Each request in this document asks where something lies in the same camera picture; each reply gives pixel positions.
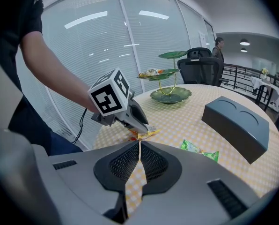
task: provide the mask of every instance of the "gray plastic box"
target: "gray plastic box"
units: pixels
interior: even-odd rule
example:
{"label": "gray plastic box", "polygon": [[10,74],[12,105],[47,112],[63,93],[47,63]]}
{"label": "gray plastic box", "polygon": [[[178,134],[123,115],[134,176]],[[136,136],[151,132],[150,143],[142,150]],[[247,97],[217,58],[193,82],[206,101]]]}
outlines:
{"label": "gray plastic box", "polygon": [[268,121],[229,98],[221,96],[206,104],[202,121],[231,143],[250,164],[267,151]]}

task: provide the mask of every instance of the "green glass bowl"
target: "green glass bowl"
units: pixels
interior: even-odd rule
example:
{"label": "green glass bowl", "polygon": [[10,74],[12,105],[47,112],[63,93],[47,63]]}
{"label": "green glass bowl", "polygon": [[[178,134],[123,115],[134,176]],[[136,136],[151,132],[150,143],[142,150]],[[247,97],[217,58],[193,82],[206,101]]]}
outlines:
{"label": "green glass bowl", "polygon": [[175,74],[176,72],[179,72],[179,71],[180,71],[180,69],[167,69],[167,70],[164,70],[163,73],[159,74],[159,75],[138,77],[138,78],[148,79],[150,81],[161,80],[161,79],[166,79],[166,78],[172,76],[173,74]]}
{"label": "green glass bowl", "polygon": [[180,51],[180,52],[167,52],[161,55],[158,55],[160,58],[165,58],[165,59],[176,59],[176,58],[181,58],[187,54],[187,51]]}
{"label": "green glass bowl", "polygon": [[[163,88],[162,91],[164,93],[169,93],[172,88]],[[175,104],[178,102],[182,102],[191,96],[191,91],[185,88],[175,87],[173,92],[170,95],[164,95],[160,89],[154,91],[150,94],[150,97],[157,101],[164,104]]]}

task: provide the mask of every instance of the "black cable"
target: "black cable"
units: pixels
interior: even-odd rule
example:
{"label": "black cable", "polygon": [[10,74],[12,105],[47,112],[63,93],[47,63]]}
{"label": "black cable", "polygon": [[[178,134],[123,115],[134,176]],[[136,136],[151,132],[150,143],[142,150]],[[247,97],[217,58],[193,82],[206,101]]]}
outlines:
{"label": "black cable", "polygon": [[81,116],[81,118],[80,118],[80,120],[79,120],[80,130],[79,130],[79,133],[77,134],[77,136],[76,136],[74,142],[72,142],[73,144],[76,144],[76,142],[78,141],[78,139],[79,139],[79,137],[80,137],[80,135],[81,135],[81,133],[82,133],[83,119],[84,119],[84,115],[85,115],[86,112],[87,112],[87,109],[84,110],[84,112],[83,112],[83,114],[82,114],[82,116]]}

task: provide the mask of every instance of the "ceiling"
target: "ceiling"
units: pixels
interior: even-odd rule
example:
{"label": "ceiling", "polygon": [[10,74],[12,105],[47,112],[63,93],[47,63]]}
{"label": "ceiling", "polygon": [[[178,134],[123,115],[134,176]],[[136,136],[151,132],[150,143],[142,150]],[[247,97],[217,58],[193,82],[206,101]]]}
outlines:
{"label": "ceiling", "polygon": [[[279,64],[279,39],[238,33],[219,33],[217,36],[224,39],[224,53],[241,53],[240,50],[244,47],[248,50],[247,55]],[[240,45],[242,38],[247,39],[251,44],[249,46]]]}
{"label": "ceiling", "polygon": [[195,1],[210,15],[216,33],[254,33],[279,39],[279,25],[261,0]]}

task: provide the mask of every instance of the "glass wall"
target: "glass wall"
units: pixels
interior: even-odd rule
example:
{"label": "glass wall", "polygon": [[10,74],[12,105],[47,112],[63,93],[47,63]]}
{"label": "glass wall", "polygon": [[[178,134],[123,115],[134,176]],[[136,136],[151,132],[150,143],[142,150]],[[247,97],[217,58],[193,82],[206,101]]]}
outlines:
{"label": "glass wall", "polygon": [[[202,16],[177,0],[62,0],[45,9],[42,23],[47,45],[85,83],[120,67],[136,95],[158,88],[158,82],[142,84],[138,73],[174,67],[173,60],[158,55],[205,46],[209,39]],[[54,132],[73,141],[83,108],[39,83],[22,57],[17,64],[23,92],[36,111]],[[183,83],[180,74],[177,83]],[[173,85],[174,78],[162,84]],[[101,128],[91,116],[88,111],[79,140],[89,149]]]}
{"label": "glass wall", "polygon": [[[186,26],[176,0],[123,0],[123,3],[141,70],[174,68],[173,60],[165,60],[158,55],[190,49]],[[180,74],[177,83],[183,83]],[[174,76],[162,81],[163,86],[173,84]],[[146,91],[158,87],[158,82],[145,80]]]}
{"label": "glass wall", "polygon": [[203,17],[189,6],[181,2],[178,3],[187,26],[191,48],[206,47],[207,30]]}
{"label": "glass wall", "polygon": [[214,32],[212,26],[208,22],[205,21],[206,29],[207,29],[207,41],[208,45],[207,48],[210,49],[210,51],[213,51],[213,48],[215,47],[215,37],[214,37]]}

